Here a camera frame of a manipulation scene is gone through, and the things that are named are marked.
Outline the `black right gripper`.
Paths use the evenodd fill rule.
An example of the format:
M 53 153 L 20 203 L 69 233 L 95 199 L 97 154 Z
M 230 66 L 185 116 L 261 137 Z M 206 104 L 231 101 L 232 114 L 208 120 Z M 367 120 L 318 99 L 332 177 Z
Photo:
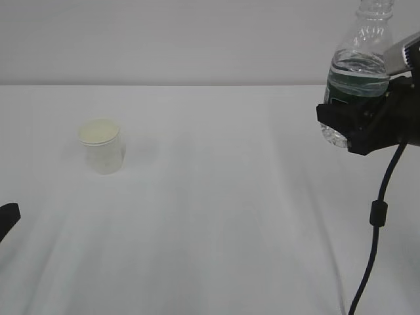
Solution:
M 406 143 L 419 145 L 419 75 L 393 79 L 371 118 L 362 124 L 364 104 L 334 103 L 316 107 L 317 120 L 326 140 L 339 133 L 348 141 L 348 151 L 368 155 Z

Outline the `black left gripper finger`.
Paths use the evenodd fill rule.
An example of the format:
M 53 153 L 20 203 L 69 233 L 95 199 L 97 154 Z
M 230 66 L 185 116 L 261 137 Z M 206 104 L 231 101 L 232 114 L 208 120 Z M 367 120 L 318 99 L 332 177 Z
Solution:
M 20 209 L 17 203 L 0 206 L 0 242 L 20 220 Z

